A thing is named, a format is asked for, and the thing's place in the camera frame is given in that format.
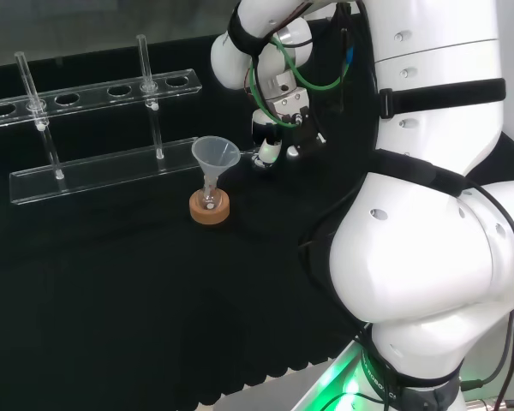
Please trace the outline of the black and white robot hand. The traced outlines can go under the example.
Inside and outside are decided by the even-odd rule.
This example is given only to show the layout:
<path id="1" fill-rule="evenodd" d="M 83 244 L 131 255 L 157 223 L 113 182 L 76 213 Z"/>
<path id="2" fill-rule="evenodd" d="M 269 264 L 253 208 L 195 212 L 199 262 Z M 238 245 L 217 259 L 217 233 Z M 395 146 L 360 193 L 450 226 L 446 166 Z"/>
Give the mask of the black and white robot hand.
<path id="1" fill-rule="evenodd" d="M 282 158 L 305 158 L 326 146 L 326 137 L 319 130 L 315 115 L 308 106 L 293 116 L 283 116 L 282 120 L 291 120 L 295 127 L 277 124 L 261 109 L 254 112 L 252 137 L 256 148 L 252 162 L 257 170 L 272 168 Z"/>

